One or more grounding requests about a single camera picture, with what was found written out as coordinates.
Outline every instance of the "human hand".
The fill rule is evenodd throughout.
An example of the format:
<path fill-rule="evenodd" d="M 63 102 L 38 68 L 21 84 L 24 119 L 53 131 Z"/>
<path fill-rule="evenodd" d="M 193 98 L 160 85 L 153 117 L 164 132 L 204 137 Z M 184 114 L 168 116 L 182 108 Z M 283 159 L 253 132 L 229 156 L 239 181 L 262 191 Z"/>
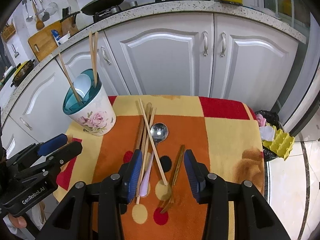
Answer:
<path fill-rule="evenodd" d="M 8 218 L 12 225 L 16 228 L 25 228 L 27 226 L 27 222 L 23 217 L 13 217 L 13 215 L 8 214 Z"/>

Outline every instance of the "tablecloth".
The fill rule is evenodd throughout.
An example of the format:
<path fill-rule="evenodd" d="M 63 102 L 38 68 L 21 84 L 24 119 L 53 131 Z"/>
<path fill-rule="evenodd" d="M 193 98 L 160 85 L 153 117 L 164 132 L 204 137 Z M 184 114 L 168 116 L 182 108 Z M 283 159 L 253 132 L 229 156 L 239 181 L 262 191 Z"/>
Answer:
<path fill-rule="evenodd" d="M 57 177 L 59 188 L 54 195 L 58 201 L 76 182 L 100 182 L 130 160 L 142 119 L 139 98 L 144 106 L 151 102 L 156 107 L 154 123 L 162 122 L 168 127 L 168 138 L 157 147 L 168 181 L 173 176 L 179 148 L 185 144 L 210 172 L 236 183 L 251 180 L 263 193 L 264 165 L 259 127 L 247 105 L 204 97 L 118 96 L 109 97 L 116 113 L 116 124 L 106 135 L 91 135 L 77 123 L 71 123 L 66 134 L 81 141 L 83 150 Z M 170 193 L 171 189 L 164 186 L 154 161 L 148 195 L 141 198 L 139 205 L 132 201 L 127 208 L 121 208 L 126 240 L 201 239 L 207 205 L 197 204 L 192 197 L 183 163 L 175 186 L 175 203 L 168 212 L 160 214 L 159 207 Z M 233 239 L 233 203 L 229 203 L 229 213 L 229 239 Z M 98 230 L 97 205 L 94 206 L 93 229 Z"/>

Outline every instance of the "cabinet door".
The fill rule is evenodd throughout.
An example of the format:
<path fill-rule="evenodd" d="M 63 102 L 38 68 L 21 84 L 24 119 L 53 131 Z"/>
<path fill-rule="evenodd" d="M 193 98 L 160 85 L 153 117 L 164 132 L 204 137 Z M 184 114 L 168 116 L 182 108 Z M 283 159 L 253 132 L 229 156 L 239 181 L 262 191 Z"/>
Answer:
<path fill-rule="evenodd" d="M 86 38 L 61 53 L 71 79 L 82 71 L 92 68 L 89 38 Z M 108 96 L 130 95 L 104 32 L 99 33 L 97 71 Z"/>
<path fill-rule="evenodd" d="M 105 32 L 132 95 L 209 96 L 213 61 L 211 13 L 157 15 Z"/>
<path fill-rule="evenodd" d="M 57 62 L 52 60 L 21 94 L 10 116 L 39 142 L 65 133 L 71 122 L 62 111 L 68 89 L 66 77 Z"/>
<path fill-rule="evenodd" d="M 9 116 L 2 129 L 2 146 L 7 150 L 7 159 L 33 143 L 38 143 L 18 126 Z"/>
<path fill-rule="evenodd" d="M 290 73 L 298 42 L 271 27 L 215 14 L 211 97 L 270 110 Z M 222 57 L 222 33 L 225 55 Z"/>

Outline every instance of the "blue package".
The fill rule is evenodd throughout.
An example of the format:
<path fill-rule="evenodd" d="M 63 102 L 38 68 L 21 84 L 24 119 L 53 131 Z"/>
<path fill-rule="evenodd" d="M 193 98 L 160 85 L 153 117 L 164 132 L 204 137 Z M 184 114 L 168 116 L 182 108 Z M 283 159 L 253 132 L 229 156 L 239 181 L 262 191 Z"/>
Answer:
<path fill-rule="evenodd" d="M 57 45 L 61 45 L 61 43 L 59 42 L 59 40 L 61 39 L 59 33 L 56 30 L 51 30 L 51 33 L 54 37 L 54 39 L 56 40 Z"/>

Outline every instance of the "speckled granite countertop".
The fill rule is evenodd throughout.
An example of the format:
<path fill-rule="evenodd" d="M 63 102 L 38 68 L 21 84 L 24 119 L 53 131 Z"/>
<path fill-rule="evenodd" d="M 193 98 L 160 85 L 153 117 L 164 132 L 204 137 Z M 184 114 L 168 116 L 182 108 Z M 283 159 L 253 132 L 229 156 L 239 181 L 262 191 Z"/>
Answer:
<path fill-rule="evenodd" d="M 147 4 L 143 6 L 139 6 L 136 8 L 132 8 L 127 11 L 120 12 L 113 16 L 108 17 L 100 22 L 97 22 L 89 27 L 83 29 L 73 37 L 71 37 L 68 41 L 63 43 L 57 49 L 55 49 L 50 55 L 48 55 L 43 61 L 41 61 L 25 78 L 25 80 L 21 83 L 21 85 L 14 91 L 11 95 L 10 100 L 6 107 L 3 109 L 1 114 L 1 126 L 3 126 L 5 120 L 9 112 L 11 111 L 12 107 L 14 106 L 15 102 L 23 92 L 23 90 L 27 87 L 27 85 L 32 81 L 32 79 L 40 72 L 42 68 L 45 67 L 52 60 L 54 57 L 58 55 L 59 52 L 68 49 L 73 44 L 77 43 L 78 41 L 86 38 L 89 36 L 89 32 L 92 31 L 97 32 L 113 25 L 123 23 L 129 20 L 137 19 L 143 16 L 150 16 L 155 14 L 161 13 L 170 13 L 170 12 L 212 12 L 212 13 L 223 13 L 223 14 L 230 14 L 234 16 L 244 17 L 250 20 L 254 20 L 266 25 L 269 25 L 273 28 L 276 28 L 291 37 L 306 43 L 306 37 L 302 35 L 300 32 L 295 30 L 294 28 L 290 27 L 288 24 L 275 19 L 265 13 L 247 8 L 242 6 L 235 6 L 229 4 L 223 4 L 220 2 L 214 1 L 169 1 L 169 2 L 162 2 L 162 3 L 155 3 L 155 4 Z"/>

